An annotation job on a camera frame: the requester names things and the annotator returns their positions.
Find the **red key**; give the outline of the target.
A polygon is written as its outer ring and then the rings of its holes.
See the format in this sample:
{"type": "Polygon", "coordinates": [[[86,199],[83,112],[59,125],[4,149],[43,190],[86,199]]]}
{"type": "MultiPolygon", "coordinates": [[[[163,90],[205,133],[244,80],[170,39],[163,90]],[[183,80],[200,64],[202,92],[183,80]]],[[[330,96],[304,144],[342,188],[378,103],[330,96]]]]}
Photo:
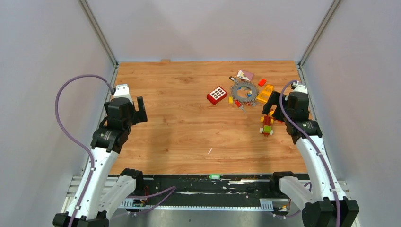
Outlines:
{"type": "Polygon", "coordinates": [[[243,106],[238,100],[235,100],[234,103],[235,103],[236,106],[237,106],[239,109],[241,109],[244,113],[246,112],[245,109],[244,109],[244,106],[243,106]]]}

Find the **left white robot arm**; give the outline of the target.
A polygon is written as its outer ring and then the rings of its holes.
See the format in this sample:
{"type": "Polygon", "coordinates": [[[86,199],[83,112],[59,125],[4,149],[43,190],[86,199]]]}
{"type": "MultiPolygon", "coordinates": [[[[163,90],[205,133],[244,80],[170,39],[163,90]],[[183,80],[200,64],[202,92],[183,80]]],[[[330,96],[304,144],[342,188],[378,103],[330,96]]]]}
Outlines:
{"type": "Polygon", "coordinates": [[[106,117],[93,133],[83,178],[67,210],[55,214],[52,221],[55,227],[107,227],[125,197],[144,192],[142,172],[126,168],[111,190],[102,195],[111,167],[132,126],[148,120],[143,97],[137,97],[137,103],[138,110],[128,96],[105,102],[106,117]]]}

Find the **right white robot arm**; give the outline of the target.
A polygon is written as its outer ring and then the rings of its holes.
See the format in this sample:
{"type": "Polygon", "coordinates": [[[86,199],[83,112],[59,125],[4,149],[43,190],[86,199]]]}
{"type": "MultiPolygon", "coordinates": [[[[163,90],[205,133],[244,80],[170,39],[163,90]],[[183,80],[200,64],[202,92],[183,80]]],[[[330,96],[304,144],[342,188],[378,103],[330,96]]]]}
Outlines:
{"type": "Polygon", "coordinates": [[[359,213],[356,200],[349,199],[330,166],[323,134],[317,121],[309,118],[309,97],[292,91],[282,95],[273,91],[263,107],[268,114],[276,106],[273,119],[284,122],[287,133],[302,155],[311,189],[292,172],[274,173],[270,191],[275,197],[287,195],[302,213],[305,227],[350,227],[359,213]]]}

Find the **large grey toothed keyring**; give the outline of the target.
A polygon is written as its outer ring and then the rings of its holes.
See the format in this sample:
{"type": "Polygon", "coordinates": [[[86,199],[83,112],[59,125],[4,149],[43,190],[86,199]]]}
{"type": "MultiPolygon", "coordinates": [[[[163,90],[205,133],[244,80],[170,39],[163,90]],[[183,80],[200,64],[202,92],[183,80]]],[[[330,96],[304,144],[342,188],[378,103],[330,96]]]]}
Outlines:
{"type": "Polygon", "coordinates": [[[232,76],[229,79],[233,81],[233,85],[230,87],[233,102],[238,100],[244,107],[256,106],[256,97],[259,93],[257,86],[250,81],[239,80],[232,76]]]}

